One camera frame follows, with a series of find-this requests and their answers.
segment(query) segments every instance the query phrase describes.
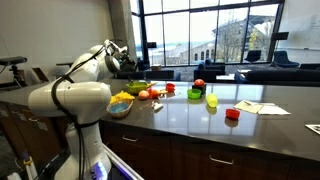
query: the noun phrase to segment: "dark countertop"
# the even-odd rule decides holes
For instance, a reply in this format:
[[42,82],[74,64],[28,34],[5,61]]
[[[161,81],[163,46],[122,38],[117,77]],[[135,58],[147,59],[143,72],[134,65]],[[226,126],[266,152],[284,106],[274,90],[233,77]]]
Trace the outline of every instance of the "dark countertop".
[[[126,80],[103,82],[111,85],[113,94],[126,90]],[[164,89],[165,83],[159,81],[153,88]],[[215,93],[219,99],[215,112],[207,107],[205,96],[198,100],[187,98],[187,89],[192,87],[192,82],[174,84],[174,93],[156,100],[164,105],[160,111],[153,111],[152,100],[136,98],[124,119],[106,115],[102,120],[320,161],[320,136],[305,127],[305,124],[320,123],[320,88],[207,84],[206,93]],[[0,101],[27,105],[28,94],[42,85],[0,93]],[[291,115],[257,115],[241,111],[238,122],[225,119],[225,110],[241,100],[272,102]]]

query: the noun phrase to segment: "couch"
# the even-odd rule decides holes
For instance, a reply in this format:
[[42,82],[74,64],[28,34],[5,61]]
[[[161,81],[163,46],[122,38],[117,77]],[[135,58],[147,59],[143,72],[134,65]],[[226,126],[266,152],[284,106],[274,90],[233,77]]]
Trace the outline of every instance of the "couch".
[[212,63],[210,59],[199,63],[193,72],[193,78],[203,79],[206,82],[215,82],[216,75],[225,75],[225,63]]
[[238,84],[320,87],[320,70],[252,70],[246,75],[235,73]]
[[174,70],[161,71],[136,71],[119,72],[114,75],[115,79],[134,79],[134,80],[158,80],[158,81],[181,81],[181,73]]

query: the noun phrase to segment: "green bowl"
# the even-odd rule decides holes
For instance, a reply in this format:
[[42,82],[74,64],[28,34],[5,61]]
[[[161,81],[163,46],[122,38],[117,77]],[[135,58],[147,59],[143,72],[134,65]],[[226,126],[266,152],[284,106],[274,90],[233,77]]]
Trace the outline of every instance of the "green bowl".
[[128,93],[129,94],[139,94],[140,91],[142,90],[147,90],[148,89],[148,83],[147,82],[139,82],[139,81],[134,81],[129,84],[127,84],[128,87]]
[[201,97],[200,89],[188,89],[188,98],[190,99],[199,99]]

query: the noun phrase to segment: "white paper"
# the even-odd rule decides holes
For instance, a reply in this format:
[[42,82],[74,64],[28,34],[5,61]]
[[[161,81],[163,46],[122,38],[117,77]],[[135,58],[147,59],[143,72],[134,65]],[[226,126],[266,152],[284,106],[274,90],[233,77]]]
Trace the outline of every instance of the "white paper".
[[320,135],[320,124],[306,124],[306,127]]
[[275,106],[275,105],[264,105],[260,111],[258,112],[258,114],[278,114],[278,115],[286,115],[286,114],[291,114],[287,111],[285,111],[284,109],[282,109],[279,106]]
[[233,107],[236,109],[240,109],[243,111],[257,114],[259,112],[259,110],[263,107],[263,105],[258,104],[258,103],[254,103],[251,101],[241,101]]
[[236,109],[247,111],[254,114],[277,114],[286,115],[291,114],[274,103],[256,103],[252,101],[243,100],[234,106]]

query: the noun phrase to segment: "yellow bowl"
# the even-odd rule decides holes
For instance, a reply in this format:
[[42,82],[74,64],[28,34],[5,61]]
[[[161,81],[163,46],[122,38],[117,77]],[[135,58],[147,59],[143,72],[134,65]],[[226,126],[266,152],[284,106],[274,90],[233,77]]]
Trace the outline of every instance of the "yellow bowl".
[[133,100],[122,99],[117,100],[107,107],[107,112],[114,118],[125,117],[131,110]]

